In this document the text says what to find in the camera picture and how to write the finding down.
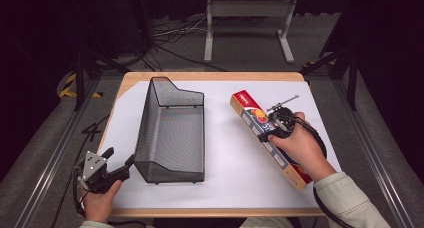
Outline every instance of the floor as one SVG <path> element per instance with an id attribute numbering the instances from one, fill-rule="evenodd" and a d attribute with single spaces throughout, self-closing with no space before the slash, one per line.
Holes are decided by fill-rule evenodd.
<path id="1" fill-rule="evenodd" d="M 337 18 L 338 14 L 306 14 L 293 18 L 288 41 L 294 64 L 285 62 L 276 37 L 281 21 L 265 18 L 215 22 L 214 53 L 210 64 L 202 62 L 203 25 L 179 40 L 178 36 L 158 35 L 157 38 L 167 41 L 160 45 L 164 49 L 151 49 L 144 61 L 129 68 L 133 71 L 176 72 L 299 71 L 305 63 L 319 59 L 318 54 Z M 163 22 L 168 21 L 160 20 L 156 24 Z M 128 59 L 131 57 L 122 57 L 118 62 Z M 347 75 L 334 81 L 328 78 L 327 72 L 328 68 L 323 67 L 305 79 L 311 84 L 311 92 L 342 169 L 371 198 L 392 227 L 424 227 L 424 218 L 420 214 L 424 210 L 424 186 L 403 158 L 361 77 L 356 90 L 357 111 L 352 111 L 345 99 Z M 56 227 L 77 227 L 81 224 L 83 219 L 73 208 L 68 184 L 70 172 L 81 153 L 97 150 L 102 134 L 90 140 L 83 131 L 98 122 L 99 130 L 104 129 L 106 122 L 102 119 L 111 111 L 122 75 L 104 67 L 100 80 L 87 80 L 87 94 L 98 92 L 102 96 L 89 95 L 78 111 L 74 111 L 75 98 L 62 98 L 0 184 L 3 194 L 0 197 L 1 227 L 46 227 L 53 223 Z M 67 78 L 65 76 L 58 84 L 58 94 Z M 301 218 L 302 226 L 312 227 L 314 219 Z M 139 221 L 151 224 L 153 219 Z M 319 218 L 316 227 L 328 227 L 326 219 Z"/>

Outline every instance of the white metal stand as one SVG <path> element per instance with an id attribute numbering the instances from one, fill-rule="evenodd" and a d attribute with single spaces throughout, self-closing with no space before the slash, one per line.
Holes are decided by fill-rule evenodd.
<path id="1" fill-rule="evenodd" d="M 271 1 L 239 1 L 239 0 L 208 0 L 206 33 L 205 62 L 212 61 L 213 30 L 212 17 L 231 16 L 263 16 L 284 17 L 284 28 L 277 31 L 278 39 L 283 48 L 284 56 L 288 63 L 293 63 L 294 58 L 287 42 L 287 33 L 293 17 L 296 0 L 271 0 Z"/>

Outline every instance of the mesh tray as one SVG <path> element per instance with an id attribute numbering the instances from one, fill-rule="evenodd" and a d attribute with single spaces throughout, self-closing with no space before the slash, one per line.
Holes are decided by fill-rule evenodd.
<path id="1" fill-rule="evenodd" d="M 203 103 L 167 77 L 150 80 L 134 163 L 147 183 L 204 181 Z"/>

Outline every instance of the red box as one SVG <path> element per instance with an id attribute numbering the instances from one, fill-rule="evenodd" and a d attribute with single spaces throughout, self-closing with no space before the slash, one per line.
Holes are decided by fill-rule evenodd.
<path id="1" fill-rule="evenodd" d="M 234 93 L 231 96 L 230 104 L 256 136 L 276 129 L 274 123 L 268 120 L 265 111 L 262 110 L 247 91 L 242 90 Z M 264 142 L 262 144 L 296 189 L 303 189 L 312 181 L 311 177 L 304 172 L 303 168 L 290 159 L 284 151 L 275 147 L 271 142 Z"/>

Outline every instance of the mesh side panel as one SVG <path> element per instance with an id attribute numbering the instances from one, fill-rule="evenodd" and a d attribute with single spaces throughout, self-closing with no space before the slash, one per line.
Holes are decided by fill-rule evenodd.
<path id="1" fill-rule="evenodd" d="M 204 179 L 203 93 L 152 78 L 144 105 L 135 166 L 149 183 Z"/>

